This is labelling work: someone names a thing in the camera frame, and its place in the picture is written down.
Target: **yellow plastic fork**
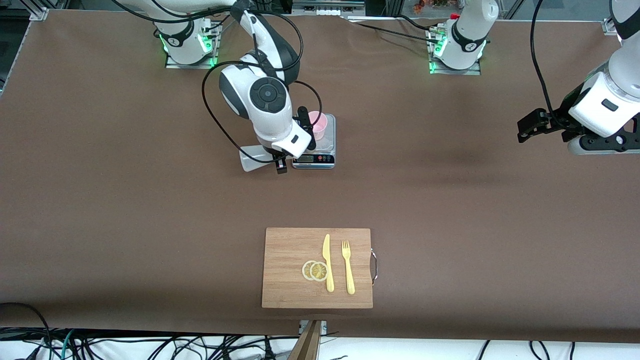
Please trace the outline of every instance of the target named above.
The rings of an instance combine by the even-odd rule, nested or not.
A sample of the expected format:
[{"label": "yellow plastic fork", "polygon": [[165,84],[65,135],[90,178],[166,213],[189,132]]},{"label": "yellow plastic fork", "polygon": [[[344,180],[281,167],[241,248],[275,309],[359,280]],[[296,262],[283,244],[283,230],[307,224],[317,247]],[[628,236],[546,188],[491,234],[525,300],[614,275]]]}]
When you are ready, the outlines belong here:
[{"label": "yellow plastic fork", "polygon": [[344,258],[344,264],[347,266],[347,292],[349,295],[356,293],[356,286],[353,284],[353,274],[351,273],[351,248],[349,248],[349,242],[342,242],[342,257]]}]

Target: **table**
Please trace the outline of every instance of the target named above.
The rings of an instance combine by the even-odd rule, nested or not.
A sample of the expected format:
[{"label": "table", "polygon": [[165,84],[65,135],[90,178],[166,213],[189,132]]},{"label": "table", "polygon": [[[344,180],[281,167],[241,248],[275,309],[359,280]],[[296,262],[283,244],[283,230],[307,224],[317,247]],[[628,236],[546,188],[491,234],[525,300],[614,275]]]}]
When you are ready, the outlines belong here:
[{"label": "table", "polygon": [[[282,176],[242,171],[202,105],[204,71],[164,69],[150,23],[70,10],[32,23],[0,99],[0,300],[53,327],[290,334],[323,318],[341,336],[640,338],[639,160],[573,156],[559,134],[518,144],[517,120],[543,106],[528,23],[496,23],[483,75],[456,77],[430,75],[418,40],[293,20],[339,159]],[[252,46],[238,26],[223,41],[221,61]],[[554,104],[617,47],[598,23],[541,22]],[[215,113],[256,144],[216,78]],[[315,109],[306,88],[291,94]],[[267,227],[371,228],[374,308],[260,308]]]}]

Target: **white floor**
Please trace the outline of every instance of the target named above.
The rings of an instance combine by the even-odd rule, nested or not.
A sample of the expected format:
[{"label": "white floor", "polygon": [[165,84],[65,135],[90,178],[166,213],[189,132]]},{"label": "white floor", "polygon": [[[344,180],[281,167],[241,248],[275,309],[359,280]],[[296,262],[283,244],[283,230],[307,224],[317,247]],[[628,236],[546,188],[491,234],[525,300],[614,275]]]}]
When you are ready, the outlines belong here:
[{"label": "white floor", "polygon": [[[247,336],[237,344],[261,339],[260,336]],[[178,341],[177,346],[184,344]],[[205,338],[208,345],[220,344],[221,338]],[[476,360],[482,340],[403,340],[403,339],[370,339],[370,338],[325,338],[320,346],[318,360],[332,360],[342,356],[348,356],[346,360],[376,360],[376,359],[420,359],[420,360]],[[281,353],[292,349],[295,340],[276,340],[271,342],[274,352]],[[92,346],[93,351],[105,360],[144,360],[160,345],[159,343],[110,343],[102,342]],[[550,355],[550,360],[569,359],[569,343],[545,342]],[[26,358],[36,345],[21,341],[0,341],[0,360],[16,360]],[[201,347],[192,346],[192,349],[200,351]],[[169,360],[175,347],[167,346],[157,357],[157,360]],[[543,352],[539,346],[536,350],[542,358]],[[246,359],[252,354],[260,354],[259,349],[238,350],[231,353],[233,360]],[[48,352],[41,351],[38,360],[48,359]],[[577,343],[575,360],[637,360],[640,359],[640,344],[612,344],[612,343]],[[529,350],[526,341],[491,341],[484,360],[516,359],[536,360]],[[177,360],[200,360],[200,356],[194,352],[183,351]]]}]

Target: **lemon slice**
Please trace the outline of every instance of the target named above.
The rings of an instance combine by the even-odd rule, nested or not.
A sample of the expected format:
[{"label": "lemon slice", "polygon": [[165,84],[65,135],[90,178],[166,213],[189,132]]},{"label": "lemon slice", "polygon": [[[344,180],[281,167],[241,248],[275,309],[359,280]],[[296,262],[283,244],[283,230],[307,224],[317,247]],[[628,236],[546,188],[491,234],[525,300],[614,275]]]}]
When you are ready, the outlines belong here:
[{"label": "lemon slice", "polygon": [[324,281],[327,275],[327,267],[325,263],[318,261],[311,265],[311,278],[315,281]]},{"label": "lemon slice", "polygon": [[310,281],[314,280],[314,278],[311,277],[311,266],[315,263],[315,260],[309,260],[304,265],[302,265],[302,276],[304,276],[305,279]]}]

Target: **metal frame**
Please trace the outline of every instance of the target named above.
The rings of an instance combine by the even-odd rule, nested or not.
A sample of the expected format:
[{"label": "metal frame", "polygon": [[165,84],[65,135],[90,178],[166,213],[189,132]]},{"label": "metal frame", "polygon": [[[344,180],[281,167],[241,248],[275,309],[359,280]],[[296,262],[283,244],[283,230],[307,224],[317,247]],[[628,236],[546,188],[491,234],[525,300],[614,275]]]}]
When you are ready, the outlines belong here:
[{"label": "metal frame", "polygon": [[616,30],[616,24],[613,22],[612,17],[608,17],[602,21],[602,31],[609,37],[618,36],[618,30]]},{"label": "metal frame", "polygon": [[291,15],[324,15],[323,10],[333,10],[340,17],[365,16],[364,0],[293,0]]},{"label": "metal frame", "polygon": [[47,18],[49,9],[45,4],[38,4],[35,0],[20,0],[27,11],[31,14],[30,21],[43,21]]},{"label": "metal frame", "polygon": [[516,15],[522,4],[524,4],[525,0],[516,0],[513,6],[507,11],[507,13],[503,16],[503,19],[511,20]]},{"label": "metal frame", "polygon": [[4,93],[4,88],[6,87],[7,83],[9,83],[9,78],[11,77],[11,73],[13,72],[13,67],[15,66],[15,60],[18,58],[18,56],[20,56],[20,52],[22,51],[22,46],[24,45],[24,41],[27,39],[27,34],[29,33],[30,29],[31,29],[31,21],[29,21],[29,24],[27,25],[27,29],[25,30],[24,35],[22,36],[22,41],[20,41],[20,46],[18,46],[18,52],[15,54],[15,57],[13,58],[13,63],[9,68],[9,72],[6,75],[6,79],[4,79],[4,83],[2,84],[2,86],[0,86],[0,97],[2,97],[2,94]]}]

